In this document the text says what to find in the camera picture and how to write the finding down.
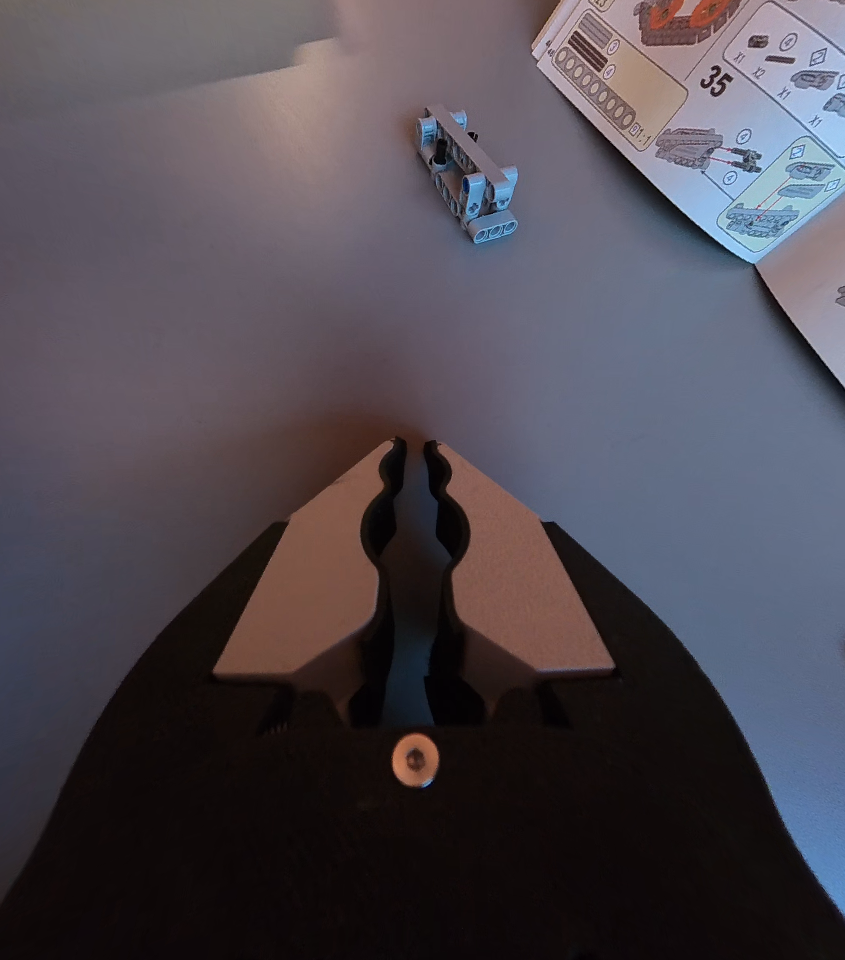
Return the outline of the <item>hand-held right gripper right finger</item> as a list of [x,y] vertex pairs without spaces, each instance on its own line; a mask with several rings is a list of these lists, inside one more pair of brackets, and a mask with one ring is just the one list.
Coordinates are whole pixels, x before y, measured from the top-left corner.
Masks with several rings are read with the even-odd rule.
[[541,517],[447,444],[424,446],[449,562],[424,678],[438,726],[490,718],[512,690],[616,665]]

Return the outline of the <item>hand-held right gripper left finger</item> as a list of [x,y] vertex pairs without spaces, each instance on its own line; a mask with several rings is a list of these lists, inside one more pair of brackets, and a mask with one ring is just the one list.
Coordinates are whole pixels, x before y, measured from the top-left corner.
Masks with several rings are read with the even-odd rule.
[[395,622],[381,555],[397,530],[406,442],[382,442],[294,511],[214,666],[217,681],[325,694],[381,721]]

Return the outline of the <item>grey building brick assembly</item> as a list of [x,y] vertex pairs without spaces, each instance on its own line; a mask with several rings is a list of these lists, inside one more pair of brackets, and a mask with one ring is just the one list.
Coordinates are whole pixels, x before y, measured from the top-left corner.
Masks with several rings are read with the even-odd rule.
[[464,110],[426,107],[416,120],[416,152],[440,197],[475,245],[512,235],[519,221],[511,204],[519,178],[478,144]]

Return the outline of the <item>building instruction booklet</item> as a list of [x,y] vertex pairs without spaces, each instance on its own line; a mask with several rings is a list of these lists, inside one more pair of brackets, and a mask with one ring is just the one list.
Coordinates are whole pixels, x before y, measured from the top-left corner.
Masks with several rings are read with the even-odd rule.
[[845,389],[845,1],[563,1],[532,54]]

